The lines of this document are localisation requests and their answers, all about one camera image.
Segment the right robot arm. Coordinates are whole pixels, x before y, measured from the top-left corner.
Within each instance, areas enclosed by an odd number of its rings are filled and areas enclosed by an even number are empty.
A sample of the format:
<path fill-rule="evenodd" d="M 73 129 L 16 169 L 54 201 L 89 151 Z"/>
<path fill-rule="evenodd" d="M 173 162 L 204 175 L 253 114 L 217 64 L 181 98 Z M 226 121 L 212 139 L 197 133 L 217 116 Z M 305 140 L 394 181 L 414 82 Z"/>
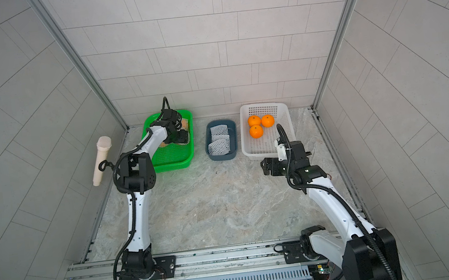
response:
<path fill-rule="evenodd" d="M 302 230 L 302 255 L 327 263 L 311 268 L 311 280 L 403 280 L 397 242 L 388 229 L 377 229 L 338 193 L 331 176 L 309 160 L 310 153 L 300 141 L 292 141 L 282 125 L 277 125 L 276 158 L 265 158 L 265 175 L 283 176 L 294 190 L 310 197 L 324 211 L 338 232 L 334 236 L 316 225 Z"/>

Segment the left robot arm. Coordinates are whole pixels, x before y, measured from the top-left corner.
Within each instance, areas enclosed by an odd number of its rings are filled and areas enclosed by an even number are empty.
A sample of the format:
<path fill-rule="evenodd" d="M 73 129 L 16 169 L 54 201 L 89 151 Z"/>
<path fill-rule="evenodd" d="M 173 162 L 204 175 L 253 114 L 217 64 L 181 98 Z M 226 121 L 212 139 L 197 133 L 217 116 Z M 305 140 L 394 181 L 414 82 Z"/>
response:
<path fill-rule="evenodd" d="M 157 270 L 151 252 L 149 234 L 150 190 L 156 184 L 152 157 L 165 144 L 187 144 L 189 131 L 183 128 L 182 115 L 170 108 L 163 98 L 160 115 L 146 129 L 142 141 L 131 151 L 122 153 L 115 163 L 107 159 L 111 143 L 102 137 L 98 144 L 94 185 L 98 186 L 103 171 L 112 169 L 112 181 L 120 193 L 126 194 L 129 203 L 129 237 L 117 255 L 121 270 L 114 266 L 115 280 L 149 280 Z"/>

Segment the netted orange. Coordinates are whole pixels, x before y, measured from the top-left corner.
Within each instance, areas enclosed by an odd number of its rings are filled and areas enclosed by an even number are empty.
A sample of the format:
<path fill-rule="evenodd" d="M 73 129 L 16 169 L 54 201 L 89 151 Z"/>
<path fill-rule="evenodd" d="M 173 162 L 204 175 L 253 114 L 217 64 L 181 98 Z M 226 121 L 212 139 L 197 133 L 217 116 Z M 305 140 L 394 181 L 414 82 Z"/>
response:
<path fill-rule="evenodd" d="M 261 118 L 261 124 L 265 128 L 270 128 L 275 125 L 275 119 L 272 115 L 264 115 Z"/>
<path fill-rule="evenodd" d="M 254 139 L 259 139 L 263 136 L 263 127 L 261 125 L 253 125 L 249 129 L 249 134 Z"/>
<path fill-rule="evenodd" d="M 189 130 L 189 121 L 187 119 L 182 120 L 182 129 Z"/>

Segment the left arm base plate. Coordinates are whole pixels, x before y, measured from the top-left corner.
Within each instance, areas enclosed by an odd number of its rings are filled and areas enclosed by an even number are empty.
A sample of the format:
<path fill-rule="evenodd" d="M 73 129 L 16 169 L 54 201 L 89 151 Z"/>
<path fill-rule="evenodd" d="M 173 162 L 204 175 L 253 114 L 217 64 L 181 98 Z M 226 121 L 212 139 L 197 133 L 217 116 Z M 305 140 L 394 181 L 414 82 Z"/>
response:
<path fill-rule="evenodd" d="M 119 280 L 159 280 L 173 278 L 176 267 L 176 256 L 156 257 L 152 260 L 153 265 L 141 263 L 123 264 L 117 272 Z"/>

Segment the white foam net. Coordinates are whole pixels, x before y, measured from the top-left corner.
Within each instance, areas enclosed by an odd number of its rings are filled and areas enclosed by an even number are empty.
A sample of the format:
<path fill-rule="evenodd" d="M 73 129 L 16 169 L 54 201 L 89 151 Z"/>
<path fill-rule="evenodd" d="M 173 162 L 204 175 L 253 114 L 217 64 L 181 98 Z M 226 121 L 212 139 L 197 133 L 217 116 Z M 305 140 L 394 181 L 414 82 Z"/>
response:
<path fill-rule="evenodd" d="M 220 140 L 229 141 L 230 140 L 230 136 L 228 134 L 225 134 L 225 135 L 213 135 L 211 139 L 212 139 L 212 142 L 217 142 L 217 141 L 220 141 Z"/>
<path fill-rule="evenodd" d="M 211 142 L 208 145 L 208 153 L 210 156 L 224 156 L 230 153 L 231 146 L 230 141 L 220 140 L 217 142 Z"/>
<path fill-rule="evenodd" d="M 212 126 L 210 127 L 210 131 L 212 136 L 223 136 L 229 134 L 228 126 L 226 124 Z"/>

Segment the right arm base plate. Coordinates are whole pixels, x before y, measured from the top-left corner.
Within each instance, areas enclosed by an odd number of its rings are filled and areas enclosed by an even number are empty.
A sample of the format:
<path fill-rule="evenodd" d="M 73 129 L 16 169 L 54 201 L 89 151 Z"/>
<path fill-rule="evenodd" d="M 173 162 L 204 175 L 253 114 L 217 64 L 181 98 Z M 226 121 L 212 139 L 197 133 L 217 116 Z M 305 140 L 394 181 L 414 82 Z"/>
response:
<path fill-rule="evenodd" d="M 318 258 L 308 244 L 301 240 L 280 243 L 275 246 L 274 251 L 283 254 L 287 264 L 311 262 Z"/>

